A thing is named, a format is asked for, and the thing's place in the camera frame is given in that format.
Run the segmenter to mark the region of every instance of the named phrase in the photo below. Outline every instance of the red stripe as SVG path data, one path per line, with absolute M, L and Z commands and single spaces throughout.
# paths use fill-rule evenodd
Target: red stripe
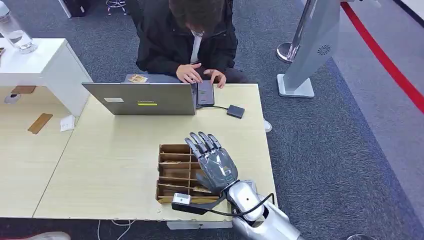
M 424 114 L 424 96 L 414 87 L 414 85 L 412 85 L 410 81 L 408 81 L 405 75 L 403 75 L 399 68 L 397 68 L 390 60 L 376 40 L 374 40 L 373 36 L 371 36 L 365 28 L 364 24 L 362 24 L 361 20 L 359 20 L 351 6 L 347 2 L 342 2 L 341 7 L 381 65 L 383 65 L 388 74 L 390 74 L 399 87 L 406 93 L 406 95 L 408 95 L 409 99 L 411 99 L 415 106 Z

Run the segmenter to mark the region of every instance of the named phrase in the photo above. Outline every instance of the white paper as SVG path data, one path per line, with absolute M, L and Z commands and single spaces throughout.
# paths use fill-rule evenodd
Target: white paper
M 75 128 L 75 117 L 74 115 L 69 115 L 60 120 L 60 131 L 65 132 Z
M 105 97 L 104 100 L 108 103 L 123 103 L 124 100 L 120 97 Z

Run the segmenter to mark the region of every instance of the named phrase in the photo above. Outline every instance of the white sneaker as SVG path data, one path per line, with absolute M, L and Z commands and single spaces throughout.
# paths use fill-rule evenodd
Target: white sneaker
M 62 231 L 51 231 L 27 238 L 7 238 L 5 240 L 71 240 L 71 237 Z
M 265 119 L 263 120 L 263 127 L 265 128 L 265 133 L 269 133 L 273 129 L 273 126 L 271 125 L 271 123 L 269 123 Z

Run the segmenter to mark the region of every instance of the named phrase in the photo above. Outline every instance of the black cable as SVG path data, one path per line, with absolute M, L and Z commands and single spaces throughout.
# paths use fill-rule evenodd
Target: black cable
M 241 212 L 241 213 L 233 214 L 233 213 L 226 213 L 226 212 L 221 212 L 221 211 L 215 211 L 213 209 L 209 210 L 209 212 L 214 213 L 214 214 L 219 214 L 219 215 L 227 216 L 227 217 L 241 217 L 243 215 L 250 214 L 251 212 L 255 211 L 262 204 L 264 204 L 265 201 L 268 200 L 270 197 L 272 197 L 272 204 L 275 204 L 274 203 L 274 193 L 271 192 L 262 201 L 260 201 L 260 203 L 258 203 L 256 206 L 254 206 L 254 208 L 250 209 L 249 211 L 245 211 L 245 212 Z
M 215 106 L 215 105 L 213 105 L 213 106 L 200 106 L 200 107 L 198 107 L 197 109 L 204 109 L 204 108 L 217 108 L 217 109 L 225 109 L 225 110 L 228 110 L 228 108 L 226 108 L 226 107 L 223 107 L 223 106 Z

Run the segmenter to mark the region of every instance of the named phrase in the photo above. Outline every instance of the black jacket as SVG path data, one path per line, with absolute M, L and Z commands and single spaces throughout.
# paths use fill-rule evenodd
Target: black jacket
M 188 28 L 178 26 L 168 0 L 145 1 L 142 11 L 137 25 L 140 38 L 137 66 L 149 73 L 175 76 L 179 65 L 190 64 L 195 37 Z M 225 1 L 221 22 L 201 41 L 199 62 L 206 69 L 223 73 L 234 66 L 237 43 L 232 11 Z

